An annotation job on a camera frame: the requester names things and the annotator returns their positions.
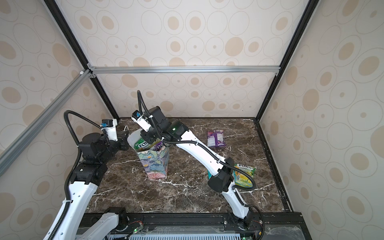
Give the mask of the small purple candy bag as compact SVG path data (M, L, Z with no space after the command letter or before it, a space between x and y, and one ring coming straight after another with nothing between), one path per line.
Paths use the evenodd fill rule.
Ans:
M156 144L153 146L153 150L154 150L154 151L160 151L161 148L162 148L163 146L164 146L163 142L160 141L160 142L156 143Z

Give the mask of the green snack bag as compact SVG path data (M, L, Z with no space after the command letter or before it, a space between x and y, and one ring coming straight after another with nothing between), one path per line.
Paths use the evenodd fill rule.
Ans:
M134 144L134 150L139 153L142 151L150 150L156 142L153 142L152 144L145 141L143 138L140 138L135 144Z

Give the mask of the white paper bag colourful print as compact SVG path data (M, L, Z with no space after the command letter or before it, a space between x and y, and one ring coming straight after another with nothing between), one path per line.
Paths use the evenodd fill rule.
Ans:
M134 144L140 138L142 138L141 130L142 129L138 129L132 132L128 137L128 143L133 149L134 149ZM150 150L142 151L139 153L136 152L136 154L138 155L139 160L142 163L144 170L149 179L155 180L155 179L164 179L167 177L168 162L169 162L169 156L170 156L170 151L168 147L163 146L160 151L154 151L152 147Z

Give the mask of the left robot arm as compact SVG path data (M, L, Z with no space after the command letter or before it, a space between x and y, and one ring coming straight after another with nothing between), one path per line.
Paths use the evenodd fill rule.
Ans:
M65 183L66 199L55 218L46 240L73 240L87 206L107 171L107 162L118 151L126 151L129 131L117 133L117 140L106 134L91 133L78 144L78 158Z

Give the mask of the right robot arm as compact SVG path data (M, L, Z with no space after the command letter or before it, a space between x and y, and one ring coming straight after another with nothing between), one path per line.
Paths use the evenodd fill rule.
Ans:
M241 197L239 189L246 188L236 185L233 172L246 176L252 183L251 190L256 187L255 181L249 174L237 169L232 158L224 158L216 154L184 123L179 120L170 121L158 106L148 111L136 110L132 114L132 120L142 128L141 136L146 142L153 143L155 140L161 140L166 146L177 146L198 160L211 174L208 181L209 187L224 196L232 209L237 225L242 229L250 226L254 212Z

